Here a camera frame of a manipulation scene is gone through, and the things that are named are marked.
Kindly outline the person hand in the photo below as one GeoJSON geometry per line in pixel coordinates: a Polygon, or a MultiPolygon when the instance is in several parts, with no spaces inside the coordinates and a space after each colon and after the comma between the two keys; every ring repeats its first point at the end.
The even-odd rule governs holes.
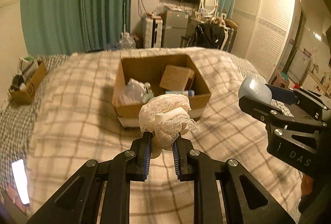
{"type": "Polygon", "coordinates": [[[309,195],[313,191],[314,179],[304,174],[301,181],[301,197],[309,195]]]}

